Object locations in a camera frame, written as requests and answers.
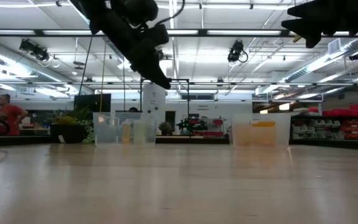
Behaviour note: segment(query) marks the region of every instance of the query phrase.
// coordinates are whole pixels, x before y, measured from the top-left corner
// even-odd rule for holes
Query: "white pillar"
[[[165,121],[165,89],[151,83],[144,87],[143,96],[142,110],[149,124]]]

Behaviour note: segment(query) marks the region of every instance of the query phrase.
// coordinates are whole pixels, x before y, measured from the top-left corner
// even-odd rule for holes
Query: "black monitor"
[[[91,112],[110,112],[111,109],[111,94],[101,95],[82,95],[74,97],[74,107],[78,109],[88,107]]]

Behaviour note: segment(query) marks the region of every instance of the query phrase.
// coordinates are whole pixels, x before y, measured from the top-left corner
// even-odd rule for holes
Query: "red shirt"
[[[15,124],[17,117],[22,113],[22,109],[14,105],[6,105],[0,109],[0,120],[5,121],[11,130],[7,134],[8,136],[20,135],[19,124]],[[0,123],[0,133],[6,131],[5,125]]]

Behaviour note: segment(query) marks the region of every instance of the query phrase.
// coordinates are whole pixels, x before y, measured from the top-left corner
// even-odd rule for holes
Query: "wooden floor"
[[[358,151],[2,147],[0,223],[358,224]]]

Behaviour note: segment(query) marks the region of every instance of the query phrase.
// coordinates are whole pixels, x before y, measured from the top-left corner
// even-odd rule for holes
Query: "clear plastic box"
[[[289,114],[235,114],[232,119],[233,146],[286,149],[290,121]]]
[[[155,144],[157,125],[142,113],[93,113],[96,146],[108,144]]]

